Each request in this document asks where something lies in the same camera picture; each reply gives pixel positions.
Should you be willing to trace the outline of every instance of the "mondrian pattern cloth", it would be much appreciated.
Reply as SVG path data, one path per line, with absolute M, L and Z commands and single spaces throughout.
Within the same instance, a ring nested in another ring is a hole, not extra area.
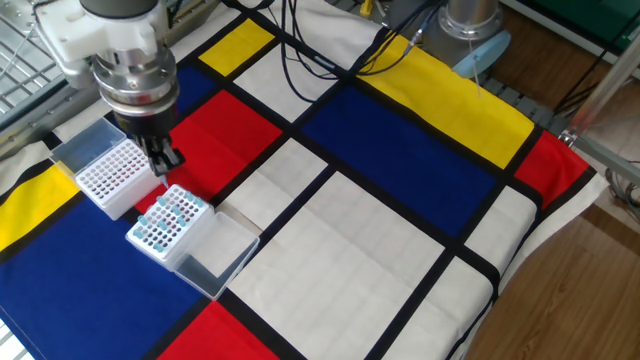
M 285 80 L 279 7 L 222 7 L 178 64 L 171 135 L 187 162 L 168 181 L 248 219 L 255 256 L 210 302 L 125 240 L 162 188 L 111 221 L 34 144 L 0 176 L 6 327 L 48 360 L 462 358 L 600 176 L 419 49 L 378 75 L 323 80 L 287 38 L 292 81 L 317 99 L 304 102 Z M 299 2 L 298 23 L 308 48 L 352 75 L 386 35 L 314 0 Z

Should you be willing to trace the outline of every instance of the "white rectangle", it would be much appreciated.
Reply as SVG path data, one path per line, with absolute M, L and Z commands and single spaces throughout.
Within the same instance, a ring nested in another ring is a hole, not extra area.
M 225 200 L 260 229 L 266 229 L 320 174 L 326 163 L 288 140 Z
M 465 245 L 503 274 L 535 216 L 536 205 L 533 201 L 507 186 Z
M 330 217 L 335 208 L 326 203 L 343 204 L 344 211 Z M 394 244 L 398 251 L 389 251 Z M 336 174 L 230 287 L 307 358 L 359 359 L 441 252 L 434 240 Z
M 387 360 L 440 360 L 491 297 L 489 280 L 454 258 L 384 356 Z
M 4 344 L 0 345 L 0 359 L 14 359 L 24 350 L 24 346 L 17 337 L 11 336 Z
M 282 117 L 294 122 L 311 104 L 300 99 L 289 87 L 284 75 L 280 51 L 280 46 L 276 46 L 234 82 Z M 286 52 L 288 58 L 296 59 L 293 48 L 287 46 Z M 317 74 L 327 73 L 327 70 L 309 58 L 304 55 L 301 57 Z M 323 80 L 313 76 L 297 61 L 289 59 L 285 61 L 292 83 L 298 92 L 308 99 L 318 99 L 336 82 L 336 80 Z

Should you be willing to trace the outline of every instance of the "red square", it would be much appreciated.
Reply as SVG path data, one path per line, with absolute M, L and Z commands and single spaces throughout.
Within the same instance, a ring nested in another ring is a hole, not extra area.
M 171 131 L 186 162 L 167 176 L 209 200 L 255 159 L 281 131 L 226 92 L 221 92 Z M 159 186 L 136 204 L 144 213 L 166 189 Z
M 281 133 L 224 90 L 189 118 L 247 162 L 258 156 Z
M 542 195 L 544 210 L 588 168 L 580 156 L 545 131 L 515 176 Z
M 213 302 L 158 359 L 276 360 L 277 357 L 219 303 Z

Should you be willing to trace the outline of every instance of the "blue object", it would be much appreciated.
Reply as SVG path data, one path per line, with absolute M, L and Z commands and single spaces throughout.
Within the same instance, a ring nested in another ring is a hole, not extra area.
M 496 182 L 352 87 L 318 111 L 303 132 L 452 237 Z
M 473 63 L 475 61 L 478 74 L 485 71 L 493 64 L 500 55 L 507 49 L 511 42 L 511 35 L 507 30 L 502 30 L 496 36 L 478 46 L 473 52 L 460 60 L 451 68 L 456 74 L 465 79 L 475 76 L 473 73 Z
M 140 359 L 201 297 L 127 242 L 130 228 L 84 199 L 0 265 L 0 309 L 47 359 Z
M 184 66 L 178 70 L 178 82 L 180 83 L 180 95 L 178 95 L 176 105 L 179 113 L 185 111 L 216 87 L 211 79 L 191 66 Z

